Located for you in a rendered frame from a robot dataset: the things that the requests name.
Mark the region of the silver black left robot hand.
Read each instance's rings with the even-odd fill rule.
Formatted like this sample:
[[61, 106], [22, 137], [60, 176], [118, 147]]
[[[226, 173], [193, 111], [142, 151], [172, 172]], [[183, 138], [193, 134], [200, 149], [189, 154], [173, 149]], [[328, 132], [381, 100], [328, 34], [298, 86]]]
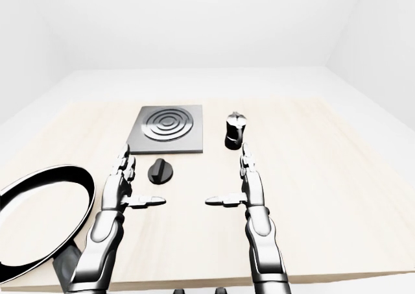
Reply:
[[160, 206], [167, 201], [162, 197], [133, 195], [132, 181], [135, 179], [136, 158], [130, 153], [129, 144], [124, 144], [102, 191], [101, 210], [117, 210], [123, 213], [127, 207], [145, 209]]

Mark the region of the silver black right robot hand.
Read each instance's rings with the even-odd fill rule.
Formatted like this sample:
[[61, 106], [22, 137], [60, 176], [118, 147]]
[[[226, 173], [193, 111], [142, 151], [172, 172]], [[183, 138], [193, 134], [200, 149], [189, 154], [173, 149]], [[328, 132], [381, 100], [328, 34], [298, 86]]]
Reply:
[[253, 206], [264, 206], [265, 196], [259, 171], [255, 166], [255, 159], [247, 143], [242, 144], [242, 155], [240, 157], [240, 178], [242, 180], [239, 193], [229, 193], [205, 200], [208, 206], [223, 206], [226, 208], [236, 207], [244, 204], [247, 208]]

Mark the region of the round black stove knob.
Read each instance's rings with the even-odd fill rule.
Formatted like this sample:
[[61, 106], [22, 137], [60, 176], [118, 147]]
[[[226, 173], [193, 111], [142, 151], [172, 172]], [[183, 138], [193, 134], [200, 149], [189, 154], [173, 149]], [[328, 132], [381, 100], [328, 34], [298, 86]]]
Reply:
[[155, 185], [162, 185], [170, 181], [173, 176], [172, 165], [162, 158], [158, 158], [148, 169], [148, 179]]

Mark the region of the flat dark stove plate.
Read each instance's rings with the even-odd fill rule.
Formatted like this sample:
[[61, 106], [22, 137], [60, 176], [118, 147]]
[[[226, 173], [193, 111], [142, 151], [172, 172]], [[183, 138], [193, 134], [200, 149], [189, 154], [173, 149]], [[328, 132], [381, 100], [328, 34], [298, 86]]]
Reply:
[[126, 142], [132, 154], [202, 153], [202, 105], [143, 106]]

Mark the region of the black silver moka pot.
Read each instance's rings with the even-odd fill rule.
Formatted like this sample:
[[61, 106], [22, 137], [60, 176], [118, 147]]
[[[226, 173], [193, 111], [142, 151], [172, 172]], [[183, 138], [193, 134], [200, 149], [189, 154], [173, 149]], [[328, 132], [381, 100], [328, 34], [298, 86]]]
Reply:
[[225, 146], [230, 150], [238, 150], [243, 143], [243, 132], [247, 119], [244, 115], [233, 112], [226, 119]]

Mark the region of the black frying pan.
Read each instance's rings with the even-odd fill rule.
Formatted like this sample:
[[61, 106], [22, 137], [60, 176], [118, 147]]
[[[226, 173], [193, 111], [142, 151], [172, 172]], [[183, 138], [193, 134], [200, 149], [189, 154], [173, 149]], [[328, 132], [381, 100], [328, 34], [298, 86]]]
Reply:
[[30, 173], [0, 190], [0, 284], [58, 256], [80, 232], [95, 201], [91, 174], [76, 165]]

